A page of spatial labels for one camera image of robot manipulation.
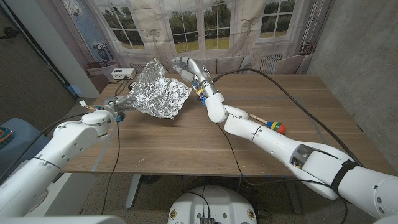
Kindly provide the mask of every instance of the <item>red ball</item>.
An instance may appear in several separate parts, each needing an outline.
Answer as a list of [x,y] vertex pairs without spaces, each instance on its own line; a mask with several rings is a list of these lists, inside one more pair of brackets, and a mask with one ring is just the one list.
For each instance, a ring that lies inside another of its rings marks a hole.
[[276,132],[278,132],[279,134],[285,134],[285,131],[286,131],[285,125],[281,124]]

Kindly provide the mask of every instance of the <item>black strap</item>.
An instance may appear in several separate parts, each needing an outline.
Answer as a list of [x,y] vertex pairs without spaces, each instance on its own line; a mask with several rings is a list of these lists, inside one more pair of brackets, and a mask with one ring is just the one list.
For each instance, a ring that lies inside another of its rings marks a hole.
[[338,194],[338,186],[340,185],[341,180],[343,180],[343,177],[348,171],[354,169],[356,166],[358,166],[358,164],[349,159],[342,163],[341,169],[337,172],[333,182],[331,183],[331,188],[336,192],[336,194]]

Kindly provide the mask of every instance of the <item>robotic hand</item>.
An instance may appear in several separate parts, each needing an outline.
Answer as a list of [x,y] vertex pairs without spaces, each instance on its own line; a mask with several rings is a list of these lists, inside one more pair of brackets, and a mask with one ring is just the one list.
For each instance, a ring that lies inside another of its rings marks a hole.
[[70,160],[107,140],[114,121],[122,121],[123,111],[134,109],[125,106],[127,100],[126,96],[108,98],[104,106],[80,121],[58,125],[51,141],[0,186],[0,218],[25,215]]
[[212,122],[225,121],[225,131],[254,142],[298,179],[331,186],[304,182],[307,187],[331,200],[339,194],[375,218],[398,215],[398,177],[357,166],[349,155],[334,147],[295,141],[248,120],[245,111],[223,105],[223,95],[202,64],[187,57],[177,57],[172,62],[182,78],[198,89]]

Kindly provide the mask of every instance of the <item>grass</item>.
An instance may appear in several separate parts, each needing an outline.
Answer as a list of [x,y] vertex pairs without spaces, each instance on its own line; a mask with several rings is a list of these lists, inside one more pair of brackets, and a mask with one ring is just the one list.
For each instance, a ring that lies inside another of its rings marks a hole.
[[[277,32],[275,32],[275,37],[285,36],[286,33],[287,33],[287,31],[277,31]],[[269,37],[273,37],[273,36],[274,36],[274,32],[265,32],[265,33],[260,34],[260,38],[269,38]]]
[[[206,50],[217,49],[217,38],[206,39],[205,40]],[[229,48],[229,37],[223,37],[218,39],[218,49],[228,49]],[[175,44],[175,50],[178,54],[189,52],[192,50],[199,50],[199,41],[188,42],[187,43],[178,43]]]
[[[120,44],[122,44],[122,47],[124,47],[124,48],[129,48],[129,49],[131,49],[130,44],[126,44],[126,43],[121,42],[121,41],[120,41]],[[144,47],[143,45],[134,45],[134,44],[133,44],[132,47],[133,47],[134,49],[142,49],[142,50],[145,50],[145,47]]]

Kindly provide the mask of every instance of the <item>colorful maraca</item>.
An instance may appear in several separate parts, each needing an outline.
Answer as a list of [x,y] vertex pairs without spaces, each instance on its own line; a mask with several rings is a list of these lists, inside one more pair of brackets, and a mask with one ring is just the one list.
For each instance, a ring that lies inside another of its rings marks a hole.
[[276,132],[278,132],[279,134],[285,134],[286,131],[286,127],[284,124],[282,124],[281,122],[276,122],[276,121],[266,121],[263,120],[259,117],[257,117],[254,114],[250,114],[250,117],[253,119],[256,119],[258,121],[263,122],[264,124],[266,124],[268,126],[268,128],[270,128],[271,130],[274,130]]

